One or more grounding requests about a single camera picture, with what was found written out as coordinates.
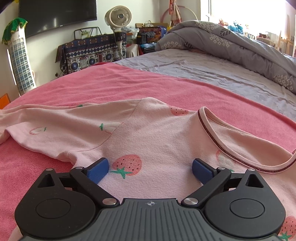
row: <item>pink t-shirt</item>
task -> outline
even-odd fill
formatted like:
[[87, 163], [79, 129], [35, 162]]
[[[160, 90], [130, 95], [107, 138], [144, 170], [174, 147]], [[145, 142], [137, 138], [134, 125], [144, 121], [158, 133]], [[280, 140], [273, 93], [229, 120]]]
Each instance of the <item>pink t-shirt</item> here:
[[[0, 144], [9, 135], [74, 167], [106, 157], [110, 170], [99, 185], [120, 201], [181, 201], [201, 186], [192, 174], [195, 158], [238, 173], [252, 167], [284, 205], [284, 225], [296, 222], [295, 151], [231, 126], [206, 107], [190, 111], [150, 97], [78, 107], [24, 105], [0, 110]], [[279, 236], [292, 237], [292, 231]]]

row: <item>shirt seam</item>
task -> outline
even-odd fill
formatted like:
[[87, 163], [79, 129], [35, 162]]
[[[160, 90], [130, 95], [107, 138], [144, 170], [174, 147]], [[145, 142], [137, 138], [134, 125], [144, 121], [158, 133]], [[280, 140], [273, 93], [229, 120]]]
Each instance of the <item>shirt seam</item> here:
[[220, 122], [218, 122], [218, 121], [212, 119], [210, 116], [207, 116], [207, 118], [209, 118], [209, 119], [212, 120], [213, 122], [217, 123], [218, 125], [223, 126], [223, 127], [226, 127], [226, 128], [228, 128], [228, 129], [230, 129], [230, 130], [238, 131], [238, 132], [243, 133], [243, 134], [252, 135], [252, 134], [246, 133], [246, 132], [244, 132], [244, 131], [238, 130], [238, 129], [236, 129], [236, 128], [231, 128], [231, 127], [229, 127], [229, 126], [227, 126], [227, 125], [224, 125], [224, 124], [222, 124], [222, 123], [220, 123]]
[[247, 167], [251, 167], [251, 168], [254, 168], [255, 170], [258, 170], [258, 171], [261, 171], [261, 172], [266, 172], [266, 173], [279, 173], [279, 172], [282, 172], [282, 171], [288, 169], [290, 166], [292, 166], [292, 165], [296, 162], [296, 159], [295, 159], [295, 160], [293, 160], [288, 166], [283, 167], [283, 168], [280, 169], [280, 170], [265, 170], [265, 169], [262, 169], [262, 168], [260, 168], [260, 167], [256, 167], [256, 166], [254, 166], [254, 165], [252, 165], [252, 164], [249, 164], [249, 163], [247, 163], [247, 162], [245, 162], [245, 161], [243, 161], [243, 160], [241, 160], [241, 159], [239, 159], [239, 158], [237, 158], [237, 157], [231, 155], [231, 154], [230, 154], [228, 151], [226, 151], [222, 146], [220, 146], [220, 144], [216, 141], [216, 139], [212, 136], [212, 134], [209, 132], [209, 130], [208, 130], [207, 127], [205, 126], [205, 124], [204, 124], [204, 122], [203, 122], [203, 120], [202, 120], [202, 118], [201, 118], [201, 116], [200, 116], [200, 111], [199, 111], [199, 110], [198, 110], [197, 114], [198, 114], [198, 118], [199, 118], [199, 120], [200, 120], [200, 122], [201, 122], [203, 128], [205, 129], [205, 131], [206, 131], [206, 133], [208, 134], [208, 136], [212, 139], [212, 141], [216, 144], [216, 146], [217, 146], [222, 152], [224, 152], [226, 155], [228, 155], [228, 156], [231, 157], [232, 159], [234, 159], [234, 160], [236, 160], [236, 161], [242, 163], [243, 165], [245, 165], [245, 166], [247, 166]]
[[112, 136], [112, 134], [117, 130], [117, 128], [119, 128], [123, 123], [125, 123], [125, 122], [127, 122], [129, 119], [130, 119], [130, 117], [133, 115], [133, 113], [135, 112], [135, 110], [136, 110], [136, 108], [138, 107], [138, 105], [140, 104], [140, 102], [142, 101], [142, 99], [139, 101], [139, 103], [137, 104], [137, 106], [134, 108], [134, 110], [132, 111], [132, 113], [131, 113], [131, 115], [125, 120], [125, 121], [123, 121], [118, 127], [116, 127], [116, 129], [111, 133], [111, 135], [106, 139], [106, 140], [104, 140], [100, 145], [98, 145], [98, 146], [96, 146], [96, 147], [94, 147], [94, 148], [91, 148], [91, 149], [88, 149], [88, 150], [81, 150], [81, 151], [68, 151], [67, 152], [67, 158], [68, 159], [70, 159], [69, 158], [69, 153], [70, 152], [84, 152], [84, 151], [91, 151], [91, 150], [94, 150], [94, 149], [96, 149], [96, 148], [99, 148], [101, 145], [103, 145], [111, 136]]

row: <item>fan stand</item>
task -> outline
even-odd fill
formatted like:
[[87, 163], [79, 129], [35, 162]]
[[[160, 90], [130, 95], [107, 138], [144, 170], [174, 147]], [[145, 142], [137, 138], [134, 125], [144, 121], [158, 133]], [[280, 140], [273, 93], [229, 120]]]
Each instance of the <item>fan stand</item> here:
[[123, 59], [123, 53], [122, 53], [122, 41], [117, 41], [116, 42], [117, 47], [118, 47], [118, 52], [119, 52], [119, 59]]
[[116, 44], [118, 47], [118, 53], [119, 53], [119, 60], [123, 59], [123, 54], [122, 54], [122, 31], [121, 28], [111, 28], [114, 32], [115, 35], [115, 40]]

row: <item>shirt sleeve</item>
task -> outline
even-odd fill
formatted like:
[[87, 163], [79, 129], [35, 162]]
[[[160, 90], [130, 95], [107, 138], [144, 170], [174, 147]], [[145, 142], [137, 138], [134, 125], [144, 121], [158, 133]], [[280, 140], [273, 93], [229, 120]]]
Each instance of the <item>shirt sleeve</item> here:
[[69, 152], [99, 147], [127, 121], [139, 102], [134, 99], [77, 107], [23, 105], [0, 110], [0, 144], [12, 136], [26, 149], [75, 164]]

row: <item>stuffed toy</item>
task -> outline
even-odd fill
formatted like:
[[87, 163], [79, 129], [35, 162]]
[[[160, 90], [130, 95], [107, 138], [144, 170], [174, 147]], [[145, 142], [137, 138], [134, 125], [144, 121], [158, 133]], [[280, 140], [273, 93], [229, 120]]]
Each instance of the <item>stuffed toy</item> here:
[[237, 30], [238, 30], [237, 32], [238, 33], [240, 33], [240, 34], [243, 34], [244, 33], [243, 27], [240, 24], [238, 24], [236, 21], [234, 21], [233, 24], [237, 28]]
[[227, 22], [224, 22], [221, 18], [219, 19], [219, 23], [221, 26], [228, 26]]
[[229, 25], [228, 29], [231, 30], [232, 32], [238, 32], [238, 29], [235, 26]]

